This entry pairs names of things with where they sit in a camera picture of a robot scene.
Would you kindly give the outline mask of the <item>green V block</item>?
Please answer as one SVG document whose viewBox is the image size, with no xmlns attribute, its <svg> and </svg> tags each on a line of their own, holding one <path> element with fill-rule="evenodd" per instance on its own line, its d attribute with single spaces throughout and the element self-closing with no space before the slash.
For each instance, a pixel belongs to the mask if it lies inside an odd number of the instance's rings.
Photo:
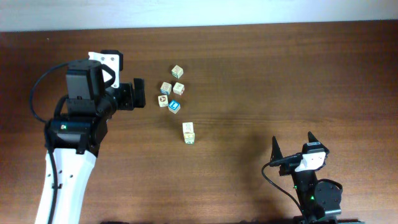
<svg viewBox="0 0 398 224">
<path fill-rule="evenodd" d="M 186 144 L 194 144 L 195 143 L 195 133 L 184 133 L 183 138 Z"/>
</svg>

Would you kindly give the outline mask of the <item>blue letter block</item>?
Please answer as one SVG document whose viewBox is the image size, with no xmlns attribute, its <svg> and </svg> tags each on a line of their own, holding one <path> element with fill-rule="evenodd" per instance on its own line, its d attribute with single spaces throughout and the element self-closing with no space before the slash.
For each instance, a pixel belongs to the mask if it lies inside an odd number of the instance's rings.
<svg viewBox="0 0 398 224">
<path fill-rule="evenodd" d="M 183 133 L 193 133 L 194 132 L 192 122 L 182 123 L 182 128 L 183 128 Z"/>
</svg>

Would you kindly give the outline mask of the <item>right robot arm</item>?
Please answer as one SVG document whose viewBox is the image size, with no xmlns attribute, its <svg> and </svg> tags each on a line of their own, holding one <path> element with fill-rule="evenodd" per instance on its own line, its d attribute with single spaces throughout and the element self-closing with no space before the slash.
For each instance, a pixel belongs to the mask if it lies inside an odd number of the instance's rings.
<svg viewBox="0 0 398 224">
<path fill-rule="evenodd" d="M 311 132 L 308 143 L 302 151 L 284 157 L 276 137 L 272 138 L 272 153 L 269 165 L 279 167 L 279 175 L 292 177 L 301 216 L 295 217 L 295 223 L 336 223 L 341 214 L 343 187 L 330 179 L 318 179 L 316 171 L 326 165 L 330 151 Z"/>
</svg>

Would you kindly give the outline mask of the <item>blue L block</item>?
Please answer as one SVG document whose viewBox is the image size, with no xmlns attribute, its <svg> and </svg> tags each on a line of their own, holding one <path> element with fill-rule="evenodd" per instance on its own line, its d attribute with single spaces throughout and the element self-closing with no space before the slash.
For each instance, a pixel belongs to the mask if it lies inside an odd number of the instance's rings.
<svg viewBox="0 0 398 224">
<path fill-rule="evenodd" d="M 181 105 L 179 102 L 172 100 L 169 105 L 168 105 L 169 111 L 171 111 L 173 114 L 177 114 L 178 111 L 181 109 Z"/>
</svg>

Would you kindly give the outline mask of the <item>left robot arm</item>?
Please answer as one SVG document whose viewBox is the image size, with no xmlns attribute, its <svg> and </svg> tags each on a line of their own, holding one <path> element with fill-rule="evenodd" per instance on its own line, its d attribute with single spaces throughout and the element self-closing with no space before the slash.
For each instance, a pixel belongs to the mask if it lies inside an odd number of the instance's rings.
<svg viewBox="0 0 398 224">
<path fill-rule="evenodd" d="M 144 80 L 113 88 L 116 71 L 97 60 L 83 59 L 55 66 L 66 67 L 67 95 L 53 118 L 44 123 L 45 180 L 36 223 L 78 223 L 83 198 L 107 122 L 118 110 L 146 105 Z"/>
</svg>

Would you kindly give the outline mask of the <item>soccer ball block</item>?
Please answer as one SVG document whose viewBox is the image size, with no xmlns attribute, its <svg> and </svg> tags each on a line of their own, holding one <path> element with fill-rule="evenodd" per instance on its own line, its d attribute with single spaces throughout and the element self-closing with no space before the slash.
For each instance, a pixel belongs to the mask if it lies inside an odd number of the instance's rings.
<svg viewBox="0 0 398 224">
<path fill-rule="evenodd" d="M 159 102 L 159 106 L 161 108 L 163 107 L 168 107 L 169 105 L 169 99 L 167 95 L 160 95 L 158 96 L 158 102 Z"/>
</svg>

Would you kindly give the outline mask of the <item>green-edged picture block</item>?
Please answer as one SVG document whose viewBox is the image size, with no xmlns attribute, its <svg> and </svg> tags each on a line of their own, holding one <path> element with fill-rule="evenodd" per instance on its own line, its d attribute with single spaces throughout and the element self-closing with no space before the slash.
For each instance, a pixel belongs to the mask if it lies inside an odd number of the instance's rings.
<svg viewBox="0 0 398 224">
<path fill-rule="evenodd" d="M 180 66 L 178 66 L 178 65 L 175 65 L 175 66 L 172 68 L 171 73 L 172 73 L 172 75 L 173 75 L 175 78 L 180 78 L 180 77 L 183 75 L 183 68 L 180 67 Z"/>
</svg>

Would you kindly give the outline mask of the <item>green N block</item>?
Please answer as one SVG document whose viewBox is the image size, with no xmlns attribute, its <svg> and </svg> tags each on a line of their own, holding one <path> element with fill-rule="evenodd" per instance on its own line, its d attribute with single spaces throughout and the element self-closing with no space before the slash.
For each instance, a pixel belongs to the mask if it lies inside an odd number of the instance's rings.
<svg viewBox="0 0 398 224">
<path fill-rule="evenodd" d="M 182 83 L 176 82 L 172 90 L 175 94 L 181 96 L 185 91 L 185 85 Z"/>
</svg>

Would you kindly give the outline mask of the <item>pretzel picture block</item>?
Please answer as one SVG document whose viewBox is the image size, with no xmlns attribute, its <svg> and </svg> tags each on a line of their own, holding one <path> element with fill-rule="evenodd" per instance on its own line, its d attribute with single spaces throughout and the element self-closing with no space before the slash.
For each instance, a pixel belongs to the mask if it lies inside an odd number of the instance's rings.
<svg viewBox="0 0 398 224">
<path fill-rule="evenodd" d="M 170 95 L 171 91 L 172 91 L 172 85 L 170 83 L 163 82 L 160 87 L 160 92 L 165 95 Z"/>
</svg>

